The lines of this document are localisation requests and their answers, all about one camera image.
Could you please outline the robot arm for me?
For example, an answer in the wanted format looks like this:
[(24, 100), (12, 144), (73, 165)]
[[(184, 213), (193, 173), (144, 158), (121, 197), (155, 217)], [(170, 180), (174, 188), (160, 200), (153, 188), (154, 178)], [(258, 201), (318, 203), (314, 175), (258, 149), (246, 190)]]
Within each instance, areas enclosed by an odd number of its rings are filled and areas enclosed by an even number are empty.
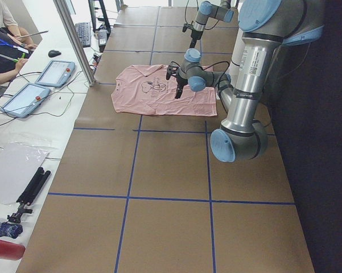
[(180, 65), (170, 64), (167, 77), (176, 78), (176, 98), (185, 86), (194, 92), (207, 87), (217, 91), (228, 115), (211, 134), (211, 149), (222, 162), (254, 159), (267, 147), (267, 133), (254, 115), (262, 96), (275, 50), (318, 40), (323, 32), (324, 1), (245, 1), (238, 14), (243, 49), (236, 77), (225, 72), (209, 72), (200, 64), (201, 53), (195, 48), (210, 18), (230, 22), (234, 8), (229, 1), (219, 5), (204, 1), (192, 24), (191, 43)]
[(220, 1), (219, 5), (214, 5), (210, 1), (203, 1), (197, 11), (195, 20), (191, 24), (185, 23), (183, 32), (187, 29), (191, 30), (191, 42), (189, 48), (195, 48), (198, 40), (201, 39), (204, 30), (206, 30), (209, 18), (225, 23), (230, 23), (237, 13), (238, 1), (236, 5), (232, 6), (231, 1)]

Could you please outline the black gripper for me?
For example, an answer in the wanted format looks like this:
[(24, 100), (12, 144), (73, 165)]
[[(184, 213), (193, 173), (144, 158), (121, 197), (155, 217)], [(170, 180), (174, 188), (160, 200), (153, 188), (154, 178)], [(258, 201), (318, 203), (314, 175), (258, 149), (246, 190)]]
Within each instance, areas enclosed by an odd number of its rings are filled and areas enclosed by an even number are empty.
[(190, 42), (190, 45), (189, 45), (189, 48), (195, 48), (196, 46), (196, 43), (197, 43), (197, 40), (200, 40), (201, 37), (203, 35), (203, 32), (202, 31), (198, 31), (196, 29), (192, 29), (192, 32), (191, 32), (191, 42)]
[(179, 99), (182, 96), (183, 87), (188, 84), (188, 79), (181, 67), (176, 68), (175, 77), (177, 82), (175, 99)]

